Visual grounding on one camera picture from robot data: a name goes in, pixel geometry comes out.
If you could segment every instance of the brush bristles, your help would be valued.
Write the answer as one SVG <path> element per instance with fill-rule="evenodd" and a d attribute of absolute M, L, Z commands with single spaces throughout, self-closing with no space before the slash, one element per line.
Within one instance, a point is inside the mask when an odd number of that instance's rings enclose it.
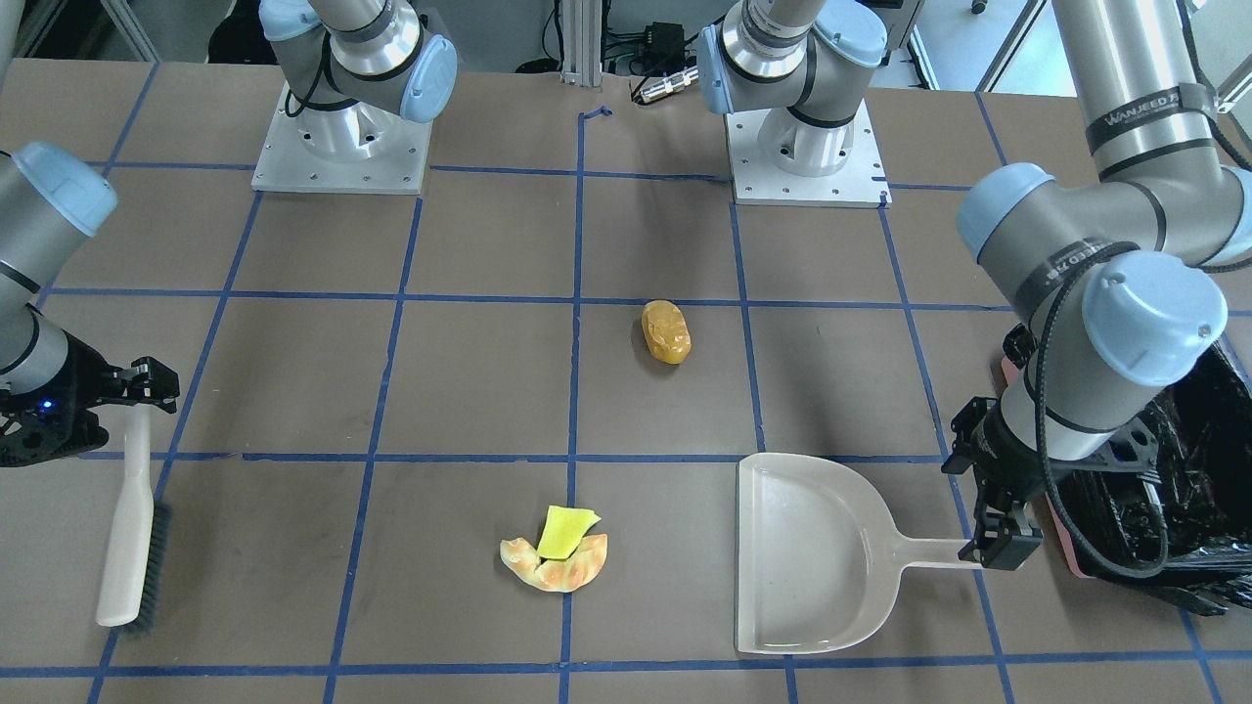
<path fill-rule="evenodd" d="M 129 624 L 118 628 L 126 635 L 143 635 L 155 625 L 156 595 L 160 590 L 160 569 L 165 562 L 165 546 L 169 542 L 170 507 L 158 501 L 153 506 L 153 534 L 148 545 L 148 569 L 144 572 L 144 591 L 139 599 L 139 615 Z"/>

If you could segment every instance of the croissant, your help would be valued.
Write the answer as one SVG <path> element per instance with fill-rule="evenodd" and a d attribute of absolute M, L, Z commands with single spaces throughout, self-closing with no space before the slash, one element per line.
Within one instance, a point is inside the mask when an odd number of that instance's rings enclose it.
<path fill-rule="evenodd" d="M 566 560 L 540 556 L 525 537 L 500 541 L 500 559 L 526 584 L 543 591 L 573 591 L 596 579 L 608 555 L 608 536 L 588 535 Z"/>

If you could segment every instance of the brush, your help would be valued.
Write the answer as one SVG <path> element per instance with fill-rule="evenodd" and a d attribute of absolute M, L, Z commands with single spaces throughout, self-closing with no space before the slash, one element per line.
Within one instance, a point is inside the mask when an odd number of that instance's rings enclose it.
<path fill-rule="evenodd" d="M 113 511 L 95 621 L 126 634 L 151 630 L 160 567 L 169 537 L 169 506 L 153 500 L 151 418 L 148 406 L 126 411 L 125 471 Z"/>

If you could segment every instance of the dustpan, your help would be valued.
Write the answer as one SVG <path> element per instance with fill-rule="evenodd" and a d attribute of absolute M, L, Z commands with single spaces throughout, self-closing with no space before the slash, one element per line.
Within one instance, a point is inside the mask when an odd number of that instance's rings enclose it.
<path fill-rule="evenodd" d="M 828 460 L 762 452 L 739 462 L 735 648 L 811 654 L 874 634 L 905 567 L 980 569 L 965 540 L 900 534 L 883 496 Z"/>

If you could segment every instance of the dustpan handle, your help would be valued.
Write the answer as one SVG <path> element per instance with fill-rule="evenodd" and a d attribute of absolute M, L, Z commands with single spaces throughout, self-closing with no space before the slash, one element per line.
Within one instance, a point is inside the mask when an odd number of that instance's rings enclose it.
<path fill-rule="evenodd" d="M 978 562 L 967 562 L 957 556 L 965 546 L 964 540 L 919 539 L 901 536 L 895 555 L 908 567 L 947 567 L 954 570 L 978 570 Z"/>

